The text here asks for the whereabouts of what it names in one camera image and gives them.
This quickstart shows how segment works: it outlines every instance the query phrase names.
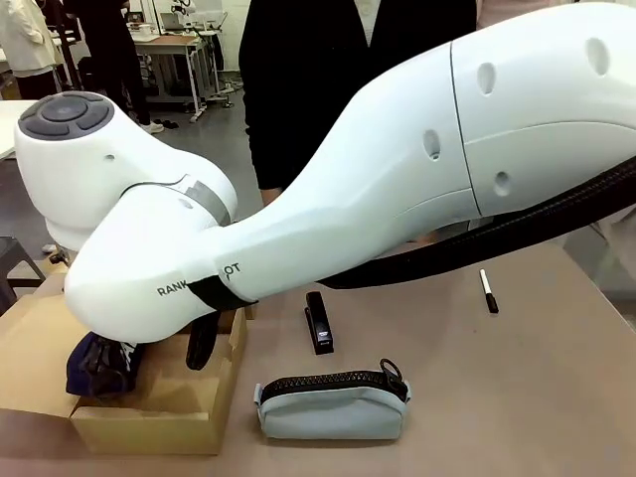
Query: black zipper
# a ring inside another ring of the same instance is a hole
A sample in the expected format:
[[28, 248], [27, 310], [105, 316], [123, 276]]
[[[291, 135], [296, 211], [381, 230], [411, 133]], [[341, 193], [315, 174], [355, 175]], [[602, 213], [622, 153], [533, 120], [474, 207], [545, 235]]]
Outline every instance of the black zipper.
[[260, 403], [277, 396], [311, 391], [347, 390], [350, 388], [375, 388], [386, 391], [406, 402], [408, 388], [398, 367], [387, 359], [380, 361], [382, 371], [350, 371], [333, 375], [301, 376], [272, 381], [262, 389]]

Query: black jacket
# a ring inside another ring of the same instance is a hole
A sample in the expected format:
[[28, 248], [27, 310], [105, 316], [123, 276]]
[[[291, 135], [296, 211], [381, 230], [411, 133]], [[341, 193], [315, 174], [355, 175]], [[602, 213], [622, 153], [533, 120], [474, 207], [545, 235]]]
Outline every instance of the black jacket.
[[79, 18], [90, 55], [100, 67], [119, 68], [122, 61], [138, 64], [135, 45], [121, 14], [125, 0], [64, 0], [64, 10]]
[[251, 0], [240, 45], [260, 189], [302, 171], [351, 97], [422, 52], [475, 30], [475, 0], [383, 0], [367, 46], [354, 0]]

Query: pen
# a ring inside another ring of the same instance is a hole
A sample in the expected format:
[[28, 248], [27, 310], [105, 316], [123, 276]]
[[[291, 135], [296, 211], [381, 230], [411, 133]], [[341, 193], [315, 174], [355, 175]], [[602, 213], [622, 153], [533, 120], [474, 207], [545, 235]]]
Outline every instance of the pen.
[[483, 268], [479, 270], [481, 276], [481, 284], [484, 287], [484, 294], [486, 295], [486, 303], [488, 304], [488, 310], [491, 313], [499, 313], [499, 307], [497, 306], [497, 300], [490, 289], [490, 283], [488, 283], [488, 277], [486, 276], [486, 270]]

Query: zipper pull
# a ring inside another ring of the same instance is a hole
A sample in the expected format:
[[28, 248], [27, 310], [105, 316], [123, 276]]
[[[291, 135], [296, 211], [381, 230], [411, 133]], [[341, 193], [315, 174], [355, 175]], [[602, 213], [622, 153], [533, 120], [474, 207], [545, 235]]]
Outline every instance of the zipper pull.
[[401, 396], [405, 396], [408, 392], [408, 387], [401, 377], [401, 371], [398, 366], [393, 361], [388, 360], [387, 358], [382, 358], [380, 360], [380, 369], [387, 377], [387, 384], [389, 385], [389, 388], [394, 390], [396, 393], [399, 393]]

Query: black chair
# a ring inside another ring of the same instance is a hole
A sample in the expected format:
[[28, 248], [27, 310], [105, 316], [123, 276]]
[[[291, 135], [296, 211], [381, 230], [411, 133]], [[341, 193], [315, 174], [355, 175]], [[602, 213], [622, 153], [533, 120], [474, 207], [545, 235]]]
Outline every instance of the black chair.
[[[9, 278], [9, 272], [26, 261], [38, 278]], [[46, 276], [14, 237], [0, 237], [0, 315], [18, 300], [14, 288], [36, 288]]]

